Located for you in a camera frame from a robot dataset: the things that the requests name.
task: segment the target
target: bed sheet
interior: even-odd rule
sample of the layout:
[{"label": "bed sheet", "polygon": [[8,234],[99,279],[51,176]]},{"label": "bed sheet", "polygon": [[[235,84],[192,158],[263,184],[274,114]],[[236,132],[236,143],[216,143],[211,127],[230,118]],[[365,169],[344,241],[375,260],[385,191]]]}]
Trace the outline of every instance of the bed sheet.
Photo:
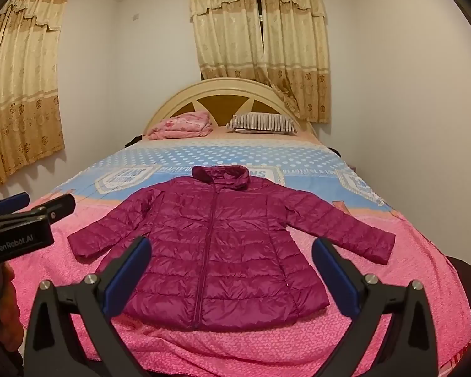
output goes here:
[{"label": "bed sheet", "polygon": [[[77,262],[68,245],[68,235],[103,217],[142,187],[189,175],[194,165],[222,164],[243,164],[252,175],[310,191],[367,224],[394,233],[396,245],[387,266],[338,250],[362,273],[375,273],[384,282],[407,285],[415,278],[423,282],[435,321],[443,375],[450,370],[471,341],[471,313],[455,269],[338,156],[325,146],[310,142],[209,137],[142,141],[79,173],[38,201],[65,192],[77,200],[75,213],[53,225],[54,245],[12,262],[16,273],[28,271],[29,274],[14,281],[21,321],[27,324],[35,290],[42,279],[51,279],[56,285],[81,281],[99,265],[102,257],[92,263]],[[314,238],[289,230],[312,263]],[[142,324],[126,316],[113,319],[113,323],[146,369],[198,377],[302,377],[319,369],[349,326],[350,320],[339,313],[331,297],[330,302],[316,316],[259,332],[180,332]],[[357,374],[370,367],[387,324],[386,317]],[[76,328],[88,356],[97,358],[79,319]]]}]

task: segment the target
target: striped pillow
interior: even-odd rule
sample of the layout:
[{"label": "striped pillow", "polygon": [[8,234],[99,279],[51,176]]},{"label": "striped pillow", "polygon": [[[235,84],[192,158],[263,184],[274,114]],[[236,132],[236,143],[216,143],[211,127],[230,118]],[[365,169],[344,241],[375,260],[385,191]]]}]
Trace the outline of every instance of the striped pillow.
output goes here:
[{"label": "striped pillow", "polygon": [[232,120],[228,122],[227,129],[239,133],[297,133],[293,121],[278,113],[250,112],[234,115]]}]

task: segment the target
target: zipper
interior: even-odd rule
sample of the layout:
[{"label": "zipper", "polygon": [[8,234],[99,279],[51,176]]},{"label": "zipper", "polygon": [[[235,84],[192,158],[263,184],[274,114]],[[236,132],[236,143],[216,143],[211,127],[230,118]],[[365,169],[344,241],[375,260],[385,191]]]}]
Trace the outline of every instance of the zipper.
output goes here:
[{"label": "zipper", "polygon": [[209,218],[209,228],[206,234],[206,240],[204,242],[204,259],[202,262],[202,269],[201,269],[201,277],[199,279],[199,287],[197,287],[197,300],[195,302],[195,311],[194,311],[194,329],[199,327],[200,319],[201,319],[201,303],[202,303],[202,295],[204,294],[204,287],[206,282],[207,276],[207,261],[209,258],[209,247],[211,246],[211,236],[213,232],[213,224],[214,224],[214,212],[216,210],[216,199],[218,197],[218,191],[216,191],[216,185],[213,184],[213,201],[211,202],[211,214]]}]

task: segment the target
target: pink blanket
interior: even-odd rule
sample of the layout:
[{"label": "pink blanket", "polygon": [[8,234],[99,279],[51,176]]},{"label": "pink blanket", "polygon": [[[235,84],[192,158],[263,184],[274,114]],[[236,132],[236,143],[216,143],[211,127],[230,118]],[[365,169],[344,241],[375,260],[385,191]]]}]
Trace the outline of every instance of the pink blanket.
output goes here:
[{"label": "pink blanket", "polygon": [[188,112],[164,119],[147,130],[148,140],[204,137],[213,131],[209,112]]},{"label": "pink blanket", "polygon": [[[36,288],[42,279],[55,285],[81,281],[93,272],[102,258],[91,264],[75,260],[67,236],[103,217],[115,204],[77,200],[73,215],[53,225],[55,244],[12,262],[18,276],[21,321],[28,323]],[[471,340],[471,313],[455,269],[447,259],[413,226],[397,213],[351,210],[369,225],[392,232],[396,245],[387,266],[377,265],[353,253],[339,249],[362,273],[375,273],[386,283],[407,285],[418,278],[425,285],[435,321],[440,365],[445,364]],[[305,257],[312,263],[312,236],[289,229]],[[212,333],[179,332],[145,325],[124,316],[113,320],[122,340],[146,369],[167,374],[198,377],[303,377],[313,375],[349,326],[349,319],[331,305],[310,319],[293,325],[259,332]],[[378,328],[357,374],[373,362],[387,328],[388,318]],[[87,355],[97,359],[82,322],[76,328]]]}]

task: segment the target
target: bed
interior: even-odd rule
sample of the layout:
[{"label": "bed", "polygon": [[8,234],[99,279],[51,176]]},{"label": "bed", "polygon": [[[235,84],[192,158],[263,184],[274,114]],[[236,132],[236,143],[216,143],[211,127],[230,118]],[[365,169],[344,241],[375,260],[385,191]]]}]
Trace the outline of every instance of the bed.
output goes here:
[{"label": "bed", "polygon": [[[35,290],[42,279],[51,279],[56,285],[78,282],[103,258],[76,261],[68,235],[100,219],[142,187],[189,175],[194,165],[242,164],[252,175],[310,191],[347,214],[396,235],[387,266],[338,250],[362,273],[375,273],[383,282],[407,285],[415,278],[423,282],[435,321],[440,376],[447,375],[471,342],[471,311],[459,276],[445,256],[323,146],[311,124],[298,121],[271,88],[238,78],[194,84],[157,110],[144,131],[160,120],[194,110],[210,112],[215,129],[208,136],[140,141],[97,162],[38,200],[40,203],[70,192],[77,207],[73,215],[53,225],[53,246],[12,263],[16,273],[28,274],[15,280],[23,324],[28,323]],[[299,132],[294,136],[226,132],[224,126],[233,114],[250,111],[285,114],[294,120]],[[289,231],[312,263],[314,238],[291,228]],[[349,319],[329,298],[330,306],[316,316],[259,332],[181,332],[142,324],[124,315],[113,323],[137,360],[151,371],[197,377],[302,377],[319,369],[349,326]],[[86,354],[98,359],[80,320],[75,321]],[[370,367],[387,324],[385,318],[357,374]]]}]

